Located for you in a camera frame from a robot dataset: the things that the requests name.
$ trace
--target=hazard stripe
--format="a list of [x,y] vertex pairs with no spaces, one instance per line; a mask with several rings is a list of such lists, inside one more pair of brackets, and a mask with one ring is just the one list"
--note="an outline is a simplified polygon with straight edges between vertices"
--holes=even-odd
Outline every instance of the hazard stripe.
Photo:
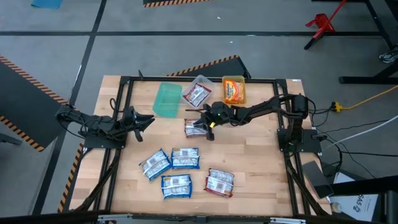
[[222,58],[222,59],[219,59],[219,60],[214,60],[212,62],[204,63],[203,65],[198,65],[198,66],[195,66],[195,67],[192,67],[192,68],[188,68],[188,69],[185,69],[185,70],[182,70],[182,71],[179,71],[179,72],[174,72],[174,73],[168,74],[166,76],[168,76],[168,77],[183,76],[184,73],[192,72],[192,71],[195,71],[195,70],[198,70],[198,69],[201,69],[201,68],[205,68],[205,67],[209,67],[209,66],[215,65],[215,64],[217,64],[219,62],[225,62],[227,60],[231,60],[231,59],[234,59],[234,58],[239,58],[239,56],[238,55],[232,55],[232,56],[225,57],[225,58]]
[[7,65],[9,68],[13,69],[16,73],[20,74],[22,77],[24,77],[28,82],[36,86],[38,89],[42,90],[45,94],[53,98],[55,101],[58,103],[65,105],[68,103],[68,101],[64,100],[62,97],[58,96],[54,92],[52,92],[49,88],[47,88],[45,85],[43,85],[41,82],[37,81],[35,78],[30,76],[27,72],[23,71],[21,68],[19,68],[17,65],[13,64],[10,62],[8,59],[0,55],[0,62],[4,63]]
[[170,1],[159,1],[159,2],[150,2],[144,4],[144,7],[157,7],[157,6],[170,6],[170,5],[178,5],[178,4],[187,4],[187,3],[195,3],[195,2],[205,2],[211,0],[170,0]]
[[33,139],[31,139],[25,132],[23,132],[15,124],[13,124],[11,121],[9,121],[4,115],[0,114],[0,121],[3,124],[5,124],[9,129],[14,131],[19,137],[21,137],[25,142],[30,144],[37,151],[41,152],[44,150],[43,146],[41,146],[40,144],[35,142]]
[[78,158],[80,158],[80,156],[83,154],[83,146],[84,143],[81,142],[79,144],[79,147],[77,148],[77,152],[76,152],[76,156],[75,156],[75,160],[73,161],[73,165],[72,168],[70,169],[70,173],[67,179],[67,183],[65,184],[65,190],[62,193],[62,198],[60,201],[60,204],[58,205],[58,213],[62,213],[63,210],[65,209],[65,203],[67,201],[67,197],[70,191],[70,186],[75,178],[75,174],[76,174],[76,167],[79,163]]

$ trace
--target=red tripod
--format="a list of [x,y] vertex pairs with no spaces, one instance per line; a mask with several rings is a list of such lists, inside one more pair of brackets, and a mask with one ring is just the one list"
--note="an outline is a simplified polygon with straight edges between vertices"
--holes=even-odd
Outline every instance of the red tripod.
[[335,12],[331,15],[330,19],[328,19],[327,15],[322,13],[322,14],[317,14],[315,16],[315,19],[309,23],[307,23],[305,26],[309,27],[312,24],[316,24],[319,27],[319,30],[312,36],[312,39],[310,42],[304,47],[304,50],[308,50],[317,40],[321,39],[323,34],[328,31],[328,32],[336,32],[335,28],[331,25],[331,20],[334,18],[334,16],[337,14],[337,12],[343,7],[343,5],[346,3],[347,0],[342,0],[340,5],[337,7]]

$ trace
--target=gray floor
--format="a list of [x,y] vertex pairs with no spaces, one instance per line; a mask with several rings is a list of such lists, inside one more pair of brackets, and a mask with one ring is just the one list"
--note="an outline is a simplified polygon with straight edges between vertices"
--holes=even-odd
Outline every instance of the gray floor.
[[[91,30],[100,0],[64,0],[58,10],[37,9],[28,0],[0,0],[0,31],[5,30]],[[393,40],[396,21],[384,1],[372,1]],[[108,1],[99,30],[235,30],[309,31],[304,24],[313,15],[328,15],[337,3],[310,0],[214,0],[181,6],[143,8],[140,1]],[[375,31],[377,27],[364,4],[349,3],[335,17],[339,31]],[[381,85],[340,85],[341,75],[371,76],[386,66],[377,59],[387,51],[379,37],[325,37],[304,51],[308,37],[97,37],[76,102],[92,113],[103,75],[165,75],[201,63],[239,55],[253,77],[301,79],[308,97],[319,108],[331,101],[349,106],[389,88]],[[60,96],[68,98],[85,51],[87,37],[0,37],[0,54],[28,71]],[[341,114],[331,113],[323,131],[388,119],[396,115],[398,91]],[[315,118],[315,123],[323,116]],[[333,133],[341,139],[365,128]],[[397,154],[396,122],[373,133],[349,140],[353,152]],[[13,133],[4,125],[0,132]],[[65,181],[80,140],[68,135],[55,169],[44,212],[57,211]],[[35,200],[52,148],[38,153],[28,145],[1,145],[0,217],[27,215]],[[396,159],[354,156],[376,177],[397,175]],[[335,162],[334,149],[322,160]],[[348,156],[343,169],[365,178],[371,176]]]

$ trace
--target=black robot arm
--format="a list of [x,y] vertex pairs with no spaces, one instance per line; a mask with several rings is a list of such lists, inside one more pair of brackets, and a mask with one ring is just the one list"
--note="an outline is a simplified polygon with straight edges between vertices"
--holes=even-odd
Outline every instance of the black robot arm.
[[[290,101],[292,111],[286,111],[280,108],[282,102]],[[214,140],[214,134],[211,129],[218,125],[226,123],[232,126],[242,126],[251,122],[252,119],[269,113],[280,113],[282,116],[290,119],[286,135],[286,142],[295,144],[302,140],[302,122],[308,116],[308,98],[303,95],[284,95],[274,96],[270,100],[249,108],[231,106],[223,102],[214,102],[210,105],[203,105],[199,111],[201,118],[194,124],[208,131],[207,140]]]
[[133,106],[124,109],[123,116],[118,121],[110,116],[87,115],[69,105],[63,105],[56,117],[61,124],[71,122],[80,124],[78,133],[84,138],[96,138],[104,142],[124,142],[130,131],[134,131],[137,140],[141,142],[140,132],[155,120],[153,115],[137,113]]

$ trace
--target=wooden tabletop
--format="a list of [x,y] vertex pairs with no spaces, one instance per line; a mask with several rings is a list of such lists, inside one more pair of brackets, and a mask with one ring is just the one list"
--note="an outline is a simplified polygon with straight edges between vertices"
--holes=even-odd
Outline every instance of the wooden tabletop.
[[[104,76],[96,103],[95,114],[112,115],[109,99],[116,98],[120,76]],[[189,82],[175,82],[183,89]],[[302,93],[300,80],[287,80],[289,93]],[[189,106],[181,101],[176,118],[157,116],[152,105],[160,82],[134,82],[131,105],[140,114],[154,114],[155,121],[142,133],[143,142],[137,142],[129,133],[126,147],[122,150],[111,211],[115,213],[156,213],[184,215],[259,215],[291,216],[289,187],[282,153],[277,143],[276,114],[254,119],[245,126],[229,124],[213,129],[214,141],[206,138],[185,138],[184,118],[199,118],[196,112],[186,112]],[[222,101],[222,87],[216,89],[207,103]],[[251,106],[274,96],[271,84],[247,83],[247,103]],[[310,121],[304,121],[304,128]],[[138,164],[160,148],[170,155],[173,147],[199,147],[199,170],[168,170],[163,175],[191,174],[193,193],[191,198],[163,200],[161,178],[149,182]],[[302,163],[319,160],[312,153],[300,153]],[[81,162],[70,209],[79,206],[98,182],[104,149],[94,149]],[[233,173],[233,197],[223,198],[204,191],[208,169],[214,168]],[[308,189],[316,200],[311,186]],[[303,213],[300,191],[297,186],[298,207]],[[105,186],[100,208],[104,208],[108,186]],[[324,210],[330,212],[327,200],[318,200]]]

